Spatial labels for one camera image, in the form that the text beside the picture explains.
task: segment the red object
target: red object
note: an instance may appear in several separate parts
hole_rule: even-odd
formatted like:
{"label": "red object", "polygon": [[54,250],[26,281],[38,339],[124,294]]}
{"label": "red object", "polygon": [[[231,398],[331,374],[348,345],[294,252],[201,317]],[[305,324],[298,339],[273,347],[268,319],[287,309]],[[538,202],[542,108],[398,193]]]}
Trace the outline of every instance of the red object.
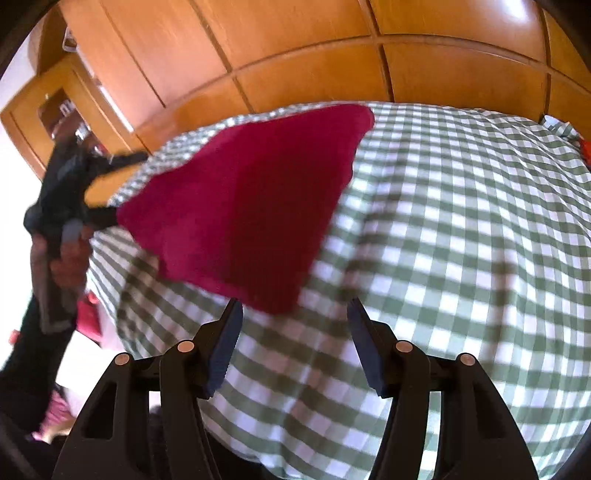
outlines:
{"label": "red object", "polygon": [[350,104],[227,128],[152,178],[119,224],[159,256],[161,276],[289,312],[373,124]]}
{"label": "red object", "polygon": [[99,299],[96,297],[95,293],[92,290],[88,292],[86,298],[88,298],[88,301],[93,305],[97,305],[99,302]]}
{"label": "red object", "polygon": [[585,164],[591,168],[591,142],[581,139],[580,145],[583,160],[585,161]]}
{"label": "red object", "polygon": [[95,342],[100,342],[103,338],[103,333],[100,329],[99,312],[96,310],[96,304],[92,303],[90,294],[78,300],[76,330]]}
{"label": "red object", "polygon": [[11,346],[14,346],[15,343],[18,340],[18,336],[21,334],[21,332],[19,332],[18,330],[13,330],[12,332],[10,332],[10,336],[8,337],[8,343]]}

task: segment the black tool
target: black tool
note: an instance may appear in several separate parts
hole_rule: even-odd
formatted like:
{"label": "black tool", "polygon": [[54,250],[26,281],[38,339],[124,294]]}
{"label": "black tool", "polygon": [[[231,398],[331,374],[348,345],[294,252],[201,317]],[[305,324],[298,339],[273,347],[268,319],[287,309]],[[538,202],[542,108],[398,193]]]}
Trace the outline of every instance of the black tool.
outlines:
{"label": "black tool", "polygon": [[396,472],[399,480],[416,480],[431,391],[440,391],[443,400],[433,480],[538,479],[511,412],[474,356],[425,355],[398,341],[385,323],[370,320],[359,299],[349,302],[347,314],[369,386],[392,398],[370,479]]}
{"label": "black tool", "polygon": [[53,480],[148,480],[154,477],[147,439],[148,393],[161,393],[168,465],[175,480],[220,480],[197,398],[222,385],[238,335],[242,304],[164,355],[133,360],[120,353],[84,405],[66,440]]}
{"label": "black tool", "polygon": [[40,233],[47,240],[46,287],[35,292],[43,333],[64,331],[76,320],[77,293],[61,291],[48,271],[49,262],[60,256],[61,243],[77,240],[83,225],[102,230],[117,224],[115,207],[86,205],[86,190],[96,178],[147,158],[145,152],[106,158],[79,145],[74,136],[56,144],[39,198],[24,219],[30,234]]}
{"label": "black tool", "polygon": [[[474,356],[428,356],[399,341],[388,325],[372,321],[358,299],[349,302],[348,321],[369,385],[392,398],[370,480],[417,479],[431,391],[443,396],[433,480],[538,480],[509,409]],[[116,356],[76,420],[53,480],[155,478],[146,435],[149,391],[161,393],[166,478],[223,480],[196,399],[210,398],[221,386],[241,324],[242,305],[231,300],[219,321],[164,355],[137,361],[127,353]],[[584,451],[577,447],[575,463],[567,461],[554,480],[589,477],[590,440],[586,434]],[[252,473],[245,460],[225,459],[236,478],[272,478]]]}

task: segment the hand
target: hand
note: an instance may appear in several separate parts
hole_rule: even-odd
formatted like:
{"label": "hand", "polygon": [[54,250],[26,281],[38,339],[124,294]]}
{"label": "hand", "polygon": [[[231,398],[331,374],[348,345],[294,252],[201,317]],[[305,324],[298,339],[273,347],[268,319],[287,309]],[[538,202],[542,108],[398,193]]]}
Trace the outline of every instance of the hand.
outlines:
{"label": "hand", "polygon": [[[49,265],[51,275],[56,284],[65,290],[83,290],[86,285],[86,271],[92,253],[89,240],[93,231],[85,226],[77,242],[61,245],[61,258],[52,260]],[[33,235],[31,247],[31,275],[33,278],[33,292],[44,284],[47,242],[41,235]]]}

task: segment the wooden panel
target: wooden panel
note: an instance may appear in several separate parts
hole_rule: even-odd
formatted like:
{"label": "wooden panel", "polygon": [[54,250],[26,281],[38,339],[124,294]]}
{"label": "wooden panel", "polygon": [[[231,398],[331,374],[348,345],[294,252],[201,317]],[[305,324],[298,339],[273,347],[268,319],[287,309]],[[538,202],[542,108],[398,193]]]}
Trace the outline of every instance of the wooden panel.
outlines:
{"label": "wooden panel", "polygon": [[397,102],[479,107],[538,121],[546,75],[513,60],[461,47],[385,45]]}
{"label": "wooden panel", "polygon": [[61,11],[95,74],[134,127],[162,110],[158,96],[99,0],[61,0]]}
{"label": "wooden panel", "polygon": [[166,105],[226,73],[188,0],[102,2]]}
{"label": "wooden panel", "polygon": [[552,66],[572,78],[578,84],[591,90],[591,72],[578,54],[576,48],[556,20],[544,11],[550,38],[550,62]]}
{"label": "wooden panel", "polygon": [[552,76],[548,113],[563,122],[571,122],[587,140],[591,140],[591,95]]}
{"label": "wooden panel", "polygon": [[17,148],[18,152],[25,159],[29,167],[31,167],[31,170],[35,172],[37,178],[42,179],[43,175],[45,175],[45,165],[33,151],[27,142],[27,139],[25,139],[25,136],[22,134],[17,123],[14,121],[12,113],[7,110],[2,111],[2,113],[0,113],[0,120],[2,121],[6,133],[10,137],[10,140],[14,146]]}
{"label": "wooden panel", "polygon": [[508,48],[545,62],[533,0],[371,0],[381,33],[448,35]]}
{"label": "wooden panel", "polygon": [[337,38],[369,35],[357,0],[195,0],[234,68]]}
{"label": "wooden panel", "polygon": [[137,133],[144,145],[154,152],[178,134],[247,113],[248,108],[234,82],[223,79],[183,99],[181,104],[168,107],[138,128]]}
{"label": "wooden panel", "polygon": [[61,47],[66,33],[66,21],[55,6],[31,31],[28,56],[37,75],[49,70],[66,52]]}
{"label": "wooden panel", "polygon": [[[109,152],[118,153],[143,148],[139,139],[128,133],[116,115],[109,110],[108,104],[100,96],[82,62],[76,55],[70,54],[43,76],[33,78],[5,110],[11,114],[17,128],[22,132],[25,144],[30,146],[40,161],[38,170],[34,168],[36,173],[44,172],[44,166],[54,146],[39,119],[38,109],[59,89],[63,89],[74,102],[82,118]],[[24,147],[19,146],[17,140],[18,136],[13,138],[19,151],[23,152]],[[130,168],[98,180],[87,192],[88,204],[104,205],[132,171],[133,168]]]}
{"label": "wooden panel", "polygon": [[245,69],[238,79],[258,112],[300,102],[388,101],[372,45],[306,49]]}
{"label": "wooden panel", "polygon": [[44,164],[47,164],[53,150],[53,141],[39,119],[38,109],[47,98],[61,88],[111,153],[128,151],[130,148],[141,146],[133,135],[127,133],[113,113],[108,115],[101,111],[100,108],[107,110],[107,104],[98,96],[97,91],[92,92],[97,96],[93,98],[90,87],[92,87],[92,81],[82,63],[74,54],[71,54],[46,72],[43,77],[29,82],[18,97],[9,104],[16,123]]}

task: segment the white wall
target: white wall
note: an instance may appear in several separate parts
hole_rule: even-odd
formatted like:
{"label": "white wall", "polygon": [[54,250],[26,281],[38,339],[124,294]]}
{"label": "white wall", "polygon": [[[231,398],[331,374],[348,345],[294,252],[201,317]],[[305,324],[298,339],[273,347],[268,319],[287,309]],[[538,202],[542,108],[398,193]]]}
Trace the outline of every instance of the white wall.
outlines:
{"label": "white wall", "polygon": [[[27,38],[0,79],[0,110],[33,77]],[[18,329],[31,295],[31,237],[22,226],[41,182],[0,124],[0,365],[10,354],[10,331]]]}

